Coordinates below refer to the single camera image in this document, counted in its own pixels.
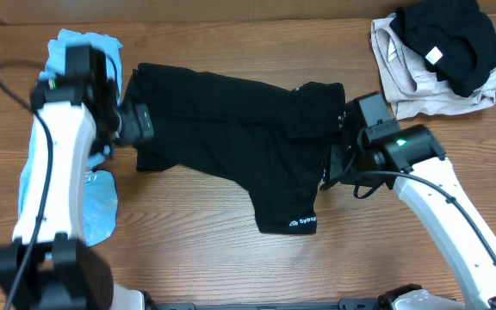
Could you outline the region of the folded beige garment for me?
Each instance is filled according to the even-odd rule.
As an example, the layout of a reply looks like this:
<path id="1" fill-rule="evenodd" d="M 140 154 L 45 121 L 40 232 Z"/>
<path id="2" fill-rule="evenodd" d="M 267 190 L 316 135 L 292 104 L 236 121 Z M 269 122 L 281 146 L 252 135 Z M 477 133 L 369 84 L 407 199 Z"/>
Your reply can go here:
<path id="1" fill-rule="evenodd" d="M 425 59 L 390 28 L 392 15 L 371 22 L 370 42 L 383 93 L 397 119 L 424 115 L 462 115 L 496 103 L 496 67 L 486 83 L 469 97 L 458 96 L 446 81 L 425 68 Z"/>

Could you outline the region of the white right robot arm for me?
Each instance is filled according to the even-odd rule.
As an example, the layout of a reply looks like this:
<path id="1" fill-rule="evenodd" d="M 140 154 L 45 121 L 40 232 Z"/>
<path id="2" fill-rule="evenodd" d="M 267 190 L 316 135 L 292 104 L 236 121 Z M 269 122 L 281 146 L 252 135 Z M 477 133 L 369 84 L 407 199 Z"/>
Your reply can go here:
<path id="1" fill-rule="evenodd" d="M 407 284 L 377 309 L 496 309 L 496 236 L 469 200 L 446 151 L 424 125 L 401 128 L 381 94 L 346 103 L 340 139 L 327 150 L 322 190 L 386 186 L 419 218 L 451 268 L 464 301 Z"/>

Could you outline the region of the folded black garment with tag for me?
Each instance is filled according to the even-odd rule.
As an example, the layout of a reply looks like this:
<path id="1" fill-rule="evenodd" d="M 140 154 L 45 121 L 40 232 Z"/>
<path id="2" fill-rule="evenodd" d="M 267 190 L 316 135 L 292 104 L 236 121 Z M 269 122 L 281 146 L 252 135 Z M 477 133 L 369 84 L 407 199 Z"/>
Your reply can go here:
<path id="1" fill-rule="evenodd" d="M 428 0 L 399 7 L 390 28 L 458 96 L 471 96 L 496 68 L 496 30 L 475 0 Z"/>

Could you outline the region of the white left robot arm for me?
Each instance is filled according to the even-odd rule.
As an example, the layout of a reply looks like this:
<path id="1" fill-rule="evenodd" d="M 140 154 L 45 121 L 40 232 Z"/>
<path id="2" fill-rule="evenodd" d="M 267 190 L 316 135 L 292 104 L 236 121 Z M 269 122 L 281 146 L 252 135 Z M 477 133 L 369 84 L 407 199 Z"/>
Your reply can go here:
<path id="1" fill-rule="evenodd" d="M 0 246 L 7 309 L 155 308 L 143 290 L 114 282 L 109 265 L 84 241 L 84 173 L 94 146 L 153 138 L 144 103 L 118 106 L 109 57 L 91 45 L 65 49 L 65 71 L 40 80 L 22 106 L 34 117 L 35 155 L 12 241 Z"/>

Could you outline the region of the black polo shirt with logo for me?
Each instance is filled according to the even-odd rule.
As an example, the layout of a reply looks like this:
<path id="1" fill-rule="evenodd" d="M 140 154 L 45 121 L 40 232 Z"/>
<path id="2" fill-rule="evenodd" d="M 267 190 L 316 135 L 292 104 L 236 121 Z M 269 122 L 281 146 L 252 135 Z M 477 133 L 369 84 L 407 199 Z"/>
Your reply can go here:
<path id="1" fill-rule="evenodd" d="M 152 138 L 136 144 L 136 167 L 177 165 L 245 189 L 262 233 L 313 234 L 313 204 L 326 151 L 340 135 L 340 83 L 308 82 L 292 90 L 271 84 L 141 63 L 125 103 L 144 103 Z"/>

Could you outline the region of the light blue t-shirt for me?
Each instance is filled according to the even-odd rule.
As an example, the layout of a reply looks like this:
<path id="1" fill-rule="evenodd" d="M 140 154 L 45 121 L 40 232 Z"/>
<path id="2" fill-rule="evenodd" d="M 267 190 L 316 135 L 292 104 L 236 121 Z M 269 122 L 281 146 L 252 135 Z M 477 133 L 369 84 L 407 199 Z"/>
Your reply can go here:
<path id="1" fill-rule="evenodd" d="M 41 80 L 54 78 L 65 72 L 65 49 L 72 45 L 90 44 L 107 55 L 107 76 L 116 81 L 122 91 L 122 63 L 120 49 L 123 45 L 115 37 L 92 32 L 80 33 L 61 29 L 58 36 L 48 42 L 48 59 Z M 28 146 L 28 160 L 22 169 L 18 191 L 17 213 L 23 214 L 29 191 L 35 155 L 36 129 L 33 128 Z M 110 155 L 110 147 L 89 156 L 84 178 L 83 225 L 86 245 L 92 246 L 109 238 L 115 229 L 118 210 L 118 195 L 112 174 L 100 170 Z"/>

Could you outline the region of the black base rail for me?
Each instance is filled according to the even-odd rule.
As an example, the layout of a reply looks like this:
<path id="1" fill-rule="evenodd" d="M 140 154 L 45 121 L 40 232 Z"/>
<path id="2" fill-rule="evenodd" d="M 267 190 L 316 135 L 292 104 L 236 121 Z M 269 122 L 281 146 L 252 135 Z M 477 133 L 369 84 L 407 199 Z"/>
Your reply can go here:
<path id="1" fill-rule="evenodd" d="M 196 305 L 194 303 L 157 304 L 156 310 L 380 310 L 377 299 L 342 299 L 335 302 L 260 303 Z"/>

